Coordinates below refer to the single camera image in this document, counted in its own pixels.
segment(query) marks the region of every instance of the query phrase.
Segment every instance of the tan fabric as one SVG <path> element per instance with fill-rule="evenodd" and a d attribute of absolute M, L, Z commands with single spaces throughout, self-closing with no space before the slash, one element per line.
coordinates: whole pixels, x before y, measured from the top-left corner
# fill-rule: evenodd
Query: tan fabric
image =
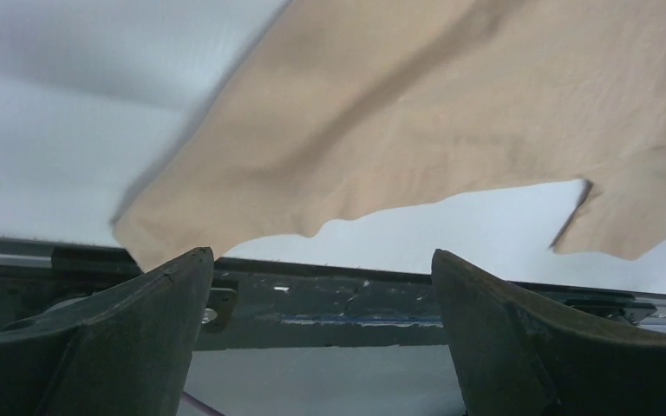
<path fill-rule="evenodd" d="M 298 0 L 115 236 L 149 269 L 576 178 L 559 252 L 666 238 L 666 0 Z"/>

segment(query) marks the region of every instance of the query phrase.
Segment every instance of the cable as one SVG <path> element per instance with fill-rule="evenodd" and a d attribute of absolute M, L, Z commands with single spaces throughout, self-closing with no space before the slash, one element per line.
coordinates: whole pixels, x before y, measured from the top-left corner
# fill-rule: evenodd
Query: cable
<path fill-rule="evenodd" d="M 207 404 L 203 403 L 202 401 L 196 399 L 192 394 L 186 392 L 185 390 L 182 391 L 182 399 L 187 402 L 188 405 L 195 407 L 196 409 L 200 410 L 204 414 L 208 414 L 210 416 L 224 416 L 223 413 L 219 412 L 218 410 L 208 406 Z"/>

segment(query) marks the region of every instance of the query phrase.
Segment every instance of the white surface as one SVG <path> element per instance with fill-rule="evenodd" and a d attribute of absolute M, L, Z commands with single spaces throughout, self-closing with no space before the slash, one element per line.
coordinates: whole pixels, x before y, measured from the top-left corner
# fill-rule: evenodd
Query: white surface
<path fill-rule="evenodd" d="M 193 353 L 187 392 L 227 416 L 461 416 L 447 346 Z M 179 416 L 201 416 L 180 403 Z"/>
<path fill-rule="evenodd" d="M 117 245 L 114 216 L 282 3 L 0 1 L 0 237 Z M 228 255 L 427 273 L 443 248 L 507 279 L 666 293 L 666 242 L 634 263 L 547 249 L 579 193 L 569 182 L 459 195 Z"/>

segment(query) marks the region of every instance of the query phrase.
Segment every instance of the bolt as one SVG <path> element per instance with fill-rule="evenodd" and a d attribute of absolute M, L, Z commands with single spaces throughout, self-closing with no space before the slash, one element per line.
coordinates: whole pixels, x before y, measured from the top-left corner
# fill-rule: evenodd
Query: bolt
<path fill-rule="evenodd" d="M 203 311 L 203 320 L 200 321 L 203 325 L 207 324 L 208 322 L 215 321 L 216 318 L 218 318 L 218 312 L 216 312 L 213 309 L 206 308 L 206 310 Z"/>

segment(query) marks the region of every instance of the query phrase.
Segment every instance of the garment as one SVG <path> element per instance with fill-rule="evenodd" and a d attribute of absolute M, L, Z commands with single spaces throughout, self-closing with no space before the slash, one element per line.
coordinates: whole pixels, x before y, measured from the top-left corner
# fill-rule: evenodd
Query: garment
<path fill-rule="evenodd" d="M 460 192 L 591 184 L 558 252 L 666 238 L 666 1 L 293 1 L 114 235 L 144 269 Z"/>

